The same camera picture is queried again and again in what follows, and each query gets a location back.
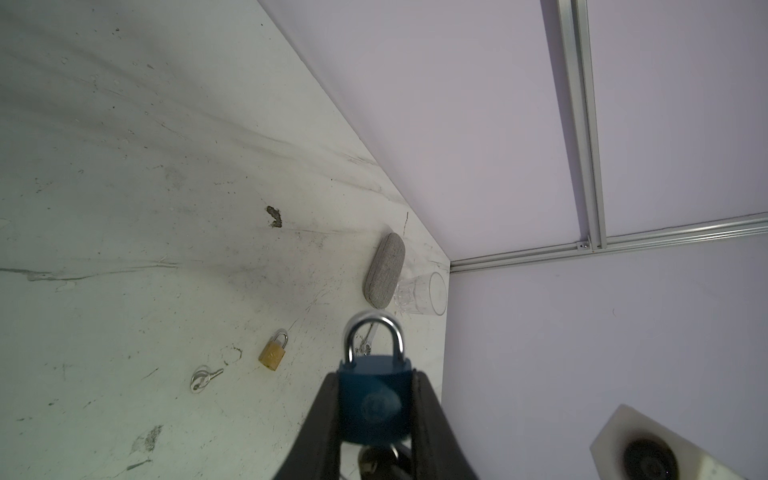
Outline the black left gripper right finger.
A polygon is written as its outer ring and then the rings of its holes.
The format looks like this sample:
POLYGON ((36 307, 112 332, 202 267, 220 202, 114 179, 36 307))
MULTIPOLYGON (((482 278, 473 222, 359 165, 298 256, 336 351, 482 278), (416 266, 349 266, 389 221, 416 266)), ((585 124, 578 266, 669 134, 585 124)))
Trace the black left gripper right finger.
POLYGON ((413 478, 478 479, 424 372, 413 370, 411 391, 413 478))

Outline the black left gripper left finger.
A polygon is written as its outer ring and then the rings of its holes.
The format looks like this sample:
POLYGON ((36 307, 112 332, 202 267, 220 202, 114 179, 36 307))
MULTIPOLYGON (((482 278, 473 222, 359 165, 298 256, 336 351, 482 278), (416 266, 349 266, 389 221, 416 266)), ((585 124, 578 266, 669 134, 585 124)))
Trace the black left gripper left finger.
POLYGON ((341 460, 339 377, 326 375, 275 480, 338 480, 341 460))

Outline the blue padlock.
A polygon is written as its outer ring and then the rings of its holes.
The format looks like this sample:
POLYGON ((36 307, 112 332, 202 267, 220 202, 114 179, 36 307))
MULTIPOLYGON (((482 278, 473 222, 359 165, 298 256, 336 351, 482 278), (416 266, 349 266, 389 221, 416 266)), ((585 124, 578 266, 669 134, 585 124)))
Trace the blue padlock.
POLYGON ((383 310, 361 312, 348 322, 343 348, 338 369, 341 440, 380 446, 409 437, 413 369, 405 355, 399 321, 383 310), (367 324, 380 325, 389 332, 390 354, 355 354, 354 337, 367 324))

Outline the brass padlock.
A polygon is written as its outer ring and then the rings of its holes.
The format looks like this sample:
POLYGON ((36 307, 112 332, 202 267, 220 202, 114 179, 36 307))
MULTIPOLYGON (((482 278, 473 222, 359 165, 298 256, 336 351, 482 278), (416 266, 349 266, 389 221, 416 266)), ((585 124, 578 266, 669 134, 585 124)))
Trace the brass padlock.
POLYGON ((285 355, 288 340, 288 332, 278 329, 265 344, 258 361, 267 369, 276 371, 285 355))

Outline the clear plastic cup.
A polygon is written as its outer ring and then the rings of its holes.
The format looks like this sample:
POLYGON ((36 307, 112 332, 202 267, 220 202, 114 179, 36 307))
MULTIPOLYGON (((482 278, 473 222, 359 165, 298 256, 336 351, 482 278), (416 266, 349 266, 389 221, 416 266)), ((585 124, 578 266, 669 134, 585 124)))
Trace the clear plastic cup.
POLYGON ((439 272, 401 280, 394 293, 394 301, 403 312, 421 315, 443 315, 447 297, 447 286, 439 272))

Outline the grey fabric oblong case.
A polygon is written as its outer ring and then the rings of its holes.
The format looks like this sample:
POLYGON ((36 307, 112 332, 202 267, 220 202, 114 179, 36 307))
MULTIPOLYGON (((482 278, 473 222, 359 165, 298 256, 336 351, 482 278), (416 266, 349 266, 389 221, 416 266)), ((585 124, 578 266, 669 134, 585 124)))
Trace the grey fabric oblong case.
POLYGON ((391 302, 405 254, 405 243, 397 233, 388 233, 381 239, 362 285, 365 300, 375 309, 384 309, 391 302))

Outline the small dark table debris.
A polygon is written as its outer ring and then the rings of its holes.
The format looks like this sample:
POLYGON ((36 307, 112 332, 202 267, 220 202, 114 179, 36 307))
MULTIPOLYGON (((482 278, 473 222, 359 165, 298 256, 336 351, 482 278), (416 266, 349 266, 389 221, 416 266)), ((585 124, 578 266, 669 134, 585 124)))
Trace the small dark table debris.
POLYGON ((265 208, 265 211, 269 214, 269 216, 272 218, 270 226, 272 228, 281 228, 283 226, 282 222, 282 216, 279 209, 273 207, 273 206, 267 206, 265 208))

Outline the aluminium frame back beam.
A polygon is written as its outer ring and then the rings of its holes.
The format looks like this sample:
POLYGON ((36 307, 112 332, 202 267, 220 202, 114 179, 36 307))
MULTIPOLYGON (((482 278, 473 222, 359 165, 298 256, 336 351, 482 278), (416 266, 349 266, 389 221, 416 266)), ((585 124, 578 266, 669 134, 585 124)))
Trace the aluminium frame back beam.
POLYGON ((602 246, 592 246, 588 241, 578 241, 461 259, 451 262, 450 272, 464 273, 501 267, 531 265, 766 234, 767 213, 763 212, 653 231, 608 236, 602 246))

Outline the aluminium frame post right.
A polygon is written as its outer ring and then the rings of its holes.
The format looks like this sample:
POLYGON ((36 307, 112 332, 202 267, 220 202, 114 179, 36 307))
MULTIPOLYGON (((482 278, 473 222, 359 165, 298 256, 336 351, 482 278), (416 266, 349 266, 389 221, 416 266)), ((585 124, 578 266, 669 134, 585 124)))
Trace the aluminium frame post right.
POLYGON ((607 233, 587 2, 559 0, 557 9, 585 195, 588 242, 602 246, 607 233))

